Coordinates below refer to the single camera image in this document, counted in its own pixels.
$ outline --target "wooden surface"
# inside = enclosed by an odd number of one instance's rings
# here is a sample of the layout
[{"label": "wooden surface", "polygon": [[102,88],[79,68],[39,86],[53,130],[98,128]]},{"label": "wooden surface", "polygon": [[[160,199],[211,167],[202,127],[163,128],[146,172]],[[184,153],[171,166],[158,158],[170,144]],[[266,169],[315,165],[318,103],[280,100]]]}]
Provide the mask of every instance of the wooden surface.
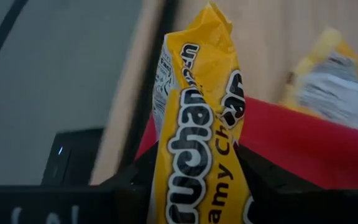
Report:
[{"label": "wooden surface", "polygon": [[[144,0],[91,184],[99,184],[116,172],[162,2]],[[174,28],[184,29],[207,2],[180,0]],[[339,29],[358,54],[358,0],[216,2],[233,21],[232,38],[238,52],[246,94],[254,98],[277,102],[288,72],[309,51],[327,26]]]},{"label": "wooden surface", "polygon": [[[181,30],[207,0],[181,0]],[[216,0],[233,22],[246,94],[277,102],[286,75],[325,27],[338,29],[358,54],[358,0]]]},{"label": "wooden surface", "polygon": [[132,35],[132,46],[126,55],[126,64],[112,100],[109,121],[93,169],[92,185],[102,183],[117,171],[162,7],[163,1],[143,0]]}]

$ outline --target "black device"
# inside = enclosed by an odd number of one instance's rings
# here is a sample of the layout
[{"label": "black device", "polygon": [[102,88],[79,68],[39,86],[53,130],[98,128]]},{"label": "black device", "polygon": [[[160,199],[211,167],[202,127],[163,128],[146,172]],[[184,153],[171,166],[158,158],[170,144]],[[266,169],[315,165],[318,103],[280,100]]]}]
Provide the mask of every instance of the black device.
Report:
[{"label": "black device", "polygon": [[103,128],[58,133],[41,185],[88,185]]},{"label": "black device", "polygon": [[[146,223],[157,145],[98,186],[0,187],[0,223]],[[358,190],[321,189],[244,146],[237,157],[252,223],[358,223]]]}]

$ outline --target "yellow noodle package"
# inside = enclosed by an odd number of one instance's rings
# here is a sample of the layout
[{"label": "yellow noodle package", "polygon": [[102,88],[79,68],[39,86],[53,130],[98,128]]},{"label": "yellow noodle package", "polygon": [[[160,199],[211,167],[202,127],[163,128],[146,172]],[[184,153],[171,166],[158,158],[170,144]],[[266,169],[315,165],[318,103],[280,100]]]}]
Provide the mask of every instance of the yellow noodle package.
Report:
[{"label": "yellow noodle package", "polygon": [[281,104],[358,129],[358,58],[335,29],[326,29],[295,67]]},{"label": "yellow noodle package", "polygon": [[153,92],[159,136],[149,223],[242,223],[250,196],[234,148],[245,110],[232,24],[210,2],[165,35]]}]

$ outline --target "blurry wrapper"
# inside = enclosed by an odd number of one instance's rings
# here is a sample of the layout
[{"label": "blurry wrapper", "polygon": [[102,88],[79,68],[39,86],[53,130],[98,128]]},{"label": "blurry wrapper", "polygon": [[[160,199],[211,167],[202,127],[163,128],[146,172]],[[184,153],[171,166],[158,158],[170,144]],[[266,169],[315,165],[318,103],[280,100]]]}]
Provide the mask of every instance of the blurry wrapper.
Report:
[{"label": "blurry wrapper", "polygon": [[153,90],[159,140],[149,223],[242,223],[250,197],[235,148],[245,110],[232,24],[208,3],[165,35]]},{"label": "blurry wrapper", "polygon": [[281,104],[358,129],[358,58],[334,29],[326,29],[295,67]]}]

